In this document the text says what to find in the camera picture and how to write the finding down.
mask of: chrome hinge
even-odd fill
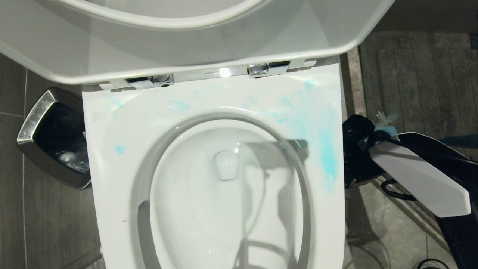
[[[172,74],[166,74],[152,77],[129,78],[126,81],[132,87],[141,90],[156,87],[168,87],[174,84],[174,77]]]
[[[247,73],[249,78],[261,78],[285,74],[289,68],[290,61],[248,65]]]

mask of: stainless steel trash can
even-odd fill
[[[49,88],[25,118],[17,145],[42,170],[81,190],[91,181],[84,132],[81,96]]]

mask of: floor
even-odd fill
[[[387,36],[399,45],[377,47],[376,44],[387,44]],[[442,95],[450,95],[453,89],[455,104],[465,103],[466,111],[476,112],[476,106],[473,107],[474,110],[471,109],[472,98],[469,95],[470,89],[476,89],[470,88],[469,85],[476,85],[476,81],[473,81],[471,76],[469,83],[458,79],[465,77],[466,70],[460,69],[460,62],[454,58],[463,59],[466,56],[468,66],[473,67],[469,56],[471,55],[471,60],[476,59],[476,53],[470,52],[469,47],[461,43],[462,37],[458,35],[434,34],[417,40],[408,37],[409,40],[405,40],[409,43],[403,40],[404,36],[409,35],[372,33],[371,38],[375,41],[367,39],[360,47],[364,72],[363,89],[369,115],[373,118],[377,111],[395,112],[401,115],[398,127],[403,130],[423,130],[426,134],[443,130],[444,135],[458,134],[457,130],[450,130],[452,123],[455,123],[455,128],[459,124],[460,134],[463,133],[463,126],[468,128],[468,124],[476,120],[476,116],[473,117],[471,112],[458,112],[460,117],[457,118],[456,114],[453,114],[454,110],[446,110],[449,103],[437,105],[433,100],[442,100]],[[424,40],[432,40],[435,47],[424,46],[418,42]],[[445,52],[450,61],[443,60],[443,54],[435,56],[432,48],[441,49],[440,52]],[[435,61],[433,68],[424,65],[428,69],[422,69],[421,66],[425,62],[420,61],[420,57],[430,58],[427,52],[432,53],[433,59],[441,57],[442,61]],[[414,59],[414,65],[410,61],[404,62],[410,59]],[[441,70],[442,73],[435,75],[435,78],[443,81],[433,83],[433,80],[430,80],[431,70]],[[0,268],[83,269],[100,257],[91,189],[75,191],[59,183],[39,170],[15,145],[16,135],[25,114],[48,87],[57,86],[74,92],[79,92],[79,88],[49,82],[2,55],[0,74]],[[423,74],[428,75],[429,83],[419,84]],[[407,76],[415,80],[403,79]],[[460,90],[466,89],[466,98],[458,97],[455,83],[465,85]],[[391,89],[389,93],[395,94],[391,99],[385,93],[386,89]],[[430,92],[422,94],[422,89]],[[417,101],[415,96],[420,96],[421,99]],[[431,110],[424,110],[424,107],[430,106]],[[426,115],[440,115],[440,118],[435,119],[440,123],[440,127],[425,121]],[[445,261],[450,268],[456,268],[448,251],[428,237],[372,184],[346,191],[346,225],[344,268],[412,269],[425,258],[438,258]],[[103,268],[101,261],[89,267]]]
[[[100,258],[91,189],[76,191],[16,146],[24,116],[52,86],[0,55],[0,268],[82,269]]]

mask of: toilet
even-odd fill
[[[0,51],[83,85],[107,269],[339,269],[336,55],[392,3],[5,1]]]

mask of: toilet bowl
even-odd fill
[[[107,268],[341,268],[338,71],[83,92]]]

